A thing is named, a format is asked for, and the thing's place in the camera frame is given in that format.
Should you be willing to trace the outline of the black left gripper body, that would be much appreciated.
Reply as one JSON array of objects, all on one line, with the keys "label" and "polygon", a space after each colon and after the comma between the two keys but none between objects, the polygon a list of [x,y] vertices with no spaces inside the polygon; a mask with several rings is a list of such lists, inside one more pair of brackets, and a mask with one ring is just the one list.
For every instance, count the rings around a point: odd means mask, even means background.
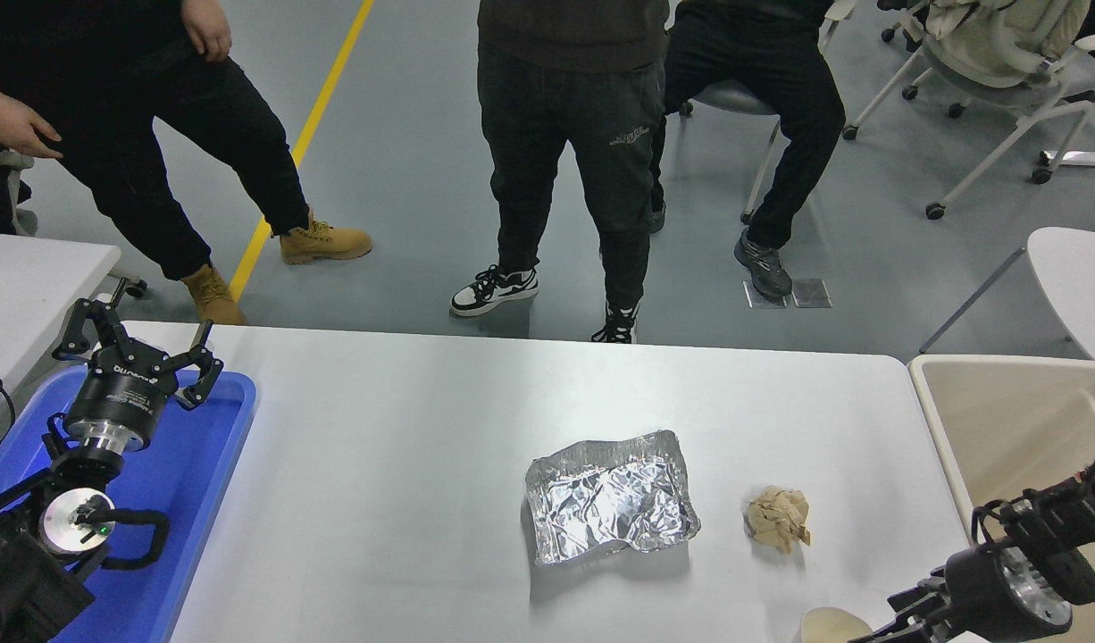
[{"label": "black left gripper body", "polygon": [[165,359],[164,351],[148,345],[99,347],[88,361],[85,382],[66,412],[67,435],[85,437],[87,428],[106,421],[139,438],[152,438],[168,397],[175,391],[175,374],[164,369]]}]

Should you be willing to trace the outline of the person's right hand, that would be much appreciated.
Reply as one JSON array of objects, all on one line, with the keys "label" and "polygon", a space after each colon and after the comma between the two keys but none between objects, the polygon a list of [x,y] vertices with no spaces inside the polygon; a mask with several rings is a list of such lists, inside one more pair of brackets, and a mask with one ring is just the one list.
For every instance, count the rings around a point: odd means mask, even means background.
[{"label": "person's right hand", "polygon": [[36,110],[0,91],[0,143],[20,154],[61,159],[50,143],[62,141],[54,126],[41,117]]}]

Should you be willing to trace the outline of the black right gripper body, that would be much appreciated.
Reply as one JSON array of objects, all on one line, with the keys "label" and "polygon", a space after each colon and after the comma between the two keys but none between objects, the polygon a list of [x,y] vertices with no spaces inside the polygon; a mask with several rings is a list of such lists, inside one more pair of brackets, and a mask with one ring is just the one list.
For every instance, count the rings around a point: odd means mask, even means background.
[{"label": "black right gripper body", "polygon": [[1021,642],[1025,619],[1008,597],[1002,569],[998,554],[977,548],[953,554],[945,562],[945,587],[950,597],[945,622],[952,636],[972,632],[989,642]]}]

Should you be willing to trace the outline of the person's left hand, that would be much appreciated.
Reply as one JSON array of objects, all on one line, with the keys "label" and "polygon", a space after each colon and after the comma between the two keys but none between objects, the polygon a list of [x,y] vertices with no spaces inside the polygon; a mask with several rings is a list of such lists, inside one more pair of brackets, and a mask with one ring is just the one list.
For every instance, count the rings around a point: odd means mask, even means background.
[{"label": "person's left hand", "polygon": [[233,39],[220,1],[185,0],[181,1],[180,11],[181,24],[187,30],[194,49],[209,64],[224,62]]}]

